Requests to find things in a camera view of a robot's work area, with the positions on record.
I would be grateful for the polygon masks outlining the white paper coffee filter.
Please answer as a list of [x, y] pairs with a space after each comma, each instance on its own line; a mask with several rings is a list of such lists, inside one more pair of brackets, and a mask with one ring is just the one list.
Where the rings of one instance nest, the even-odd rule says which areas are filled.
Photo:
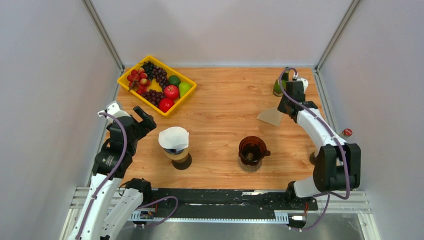
[[188, 148], [189, 132], [180, 126], [169, 127], [159, 133], [158, 142], [163, 149]]

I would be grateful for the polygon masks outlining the brown paper coffee filter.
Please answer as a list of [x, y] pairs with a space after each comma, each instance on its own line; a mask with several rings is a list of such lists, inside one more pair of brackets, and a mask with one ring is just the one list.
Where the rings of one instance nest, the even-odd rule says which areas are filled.
[[258, 120], [280, 127], [284, 113], [280, 112], [276, 107], [271, 107], [261, 111], [256, 117]]

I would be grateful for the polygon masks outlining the wooden ring dripper holder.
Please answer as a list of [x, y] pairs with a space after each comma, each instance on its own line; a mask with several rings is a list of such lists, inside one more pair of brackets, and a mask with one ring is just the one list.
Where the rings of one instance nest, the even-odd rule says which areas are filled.
[[173, 154], [173, 153], [169, 153], [169, 152], [165, 152], [165, 155], [171, 159], [172, 161], [176, 162], [176, 163], [183, 163], [187, 160], [187, 158], [189, 157], [189, 149], [185, 148], [184, 150], [182, 150], [180, 153], [178, 154]]

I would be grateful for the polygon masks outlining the amber glass dripper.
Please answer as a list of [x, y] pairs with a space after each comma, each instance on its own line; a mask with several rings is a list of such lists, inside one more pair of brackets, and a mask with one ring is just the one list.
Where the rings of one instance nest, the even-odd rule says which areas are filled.
[[243, 138], [238, 146], [238, 157], [247, 166], [257, 166], [264, 157], [271, 155], [265, 142], [257, 136]]

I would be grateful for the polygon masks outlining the blue ribbed glass dripper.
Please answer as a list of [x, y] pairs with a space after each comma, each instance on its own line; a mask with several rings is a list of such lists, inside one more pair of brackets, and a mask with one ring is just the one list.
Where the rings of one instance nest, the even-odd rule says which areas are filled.
[[183, 153], [184, 151], [187, 151], [189, 148], [188, 147], [186, 147], [186, 148], [184, 148], [184, 149], [180, 149], [180, 150], [178, 150], [178, 149], [174, 149], [174, 148], [164, 148], [163, 150], [167, 153], [167, 154], [170, 154], [170, 155], [179, 155], [179, 154], [181, 154], [181, 153]]

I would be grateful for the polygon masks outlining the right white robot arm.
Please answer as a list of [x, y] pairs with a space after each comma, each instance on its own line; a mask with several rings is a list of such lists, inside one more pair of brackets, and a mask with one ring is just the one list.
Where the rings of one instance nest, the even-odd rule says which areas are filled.
[[351, 191], [360, 185], [361, 149], [356, 143], [341, 138], [324, 120], [317, 105], [307, 101], [302, 80], [286, 82], [278, 111], [301, 126], [315, 144], [311, 157], [312, 176], [291, 182], [285, 195], [286, 204], [298, 209], [306, 198], [333, 195], [349, 199]]

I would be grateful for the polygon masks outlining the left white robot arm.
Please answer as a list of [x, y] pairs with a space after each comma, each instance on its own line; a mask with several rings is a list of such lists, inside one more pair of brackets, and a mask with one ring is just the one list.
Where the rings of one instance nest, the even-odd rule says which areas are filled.
[[118, 203], [109, 209], [133, 162], [138, 141], [157, 127], [153, 117], [142, 108], [135, 106], [133, 111], [141, 121], [122, 110], [117, 102], [98, 112], [109, 121], [109, 137], [94, 158], [89, 192], [69, 240], [114, 240], [136, 207], [147, 207], [153, 201], [150, 182], [135, 178]]

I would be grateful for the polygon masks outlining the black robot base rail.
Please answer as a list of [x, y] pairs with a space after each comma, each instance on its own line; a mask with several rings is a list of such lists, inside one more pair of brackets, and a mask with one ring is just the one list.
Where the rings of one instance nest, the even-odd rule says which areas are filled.
[[156, 188], [131, 220], [289, 224], [305, 222], [307, 213], [316, 210], [315, 198], [297, 198], [284, 190]]

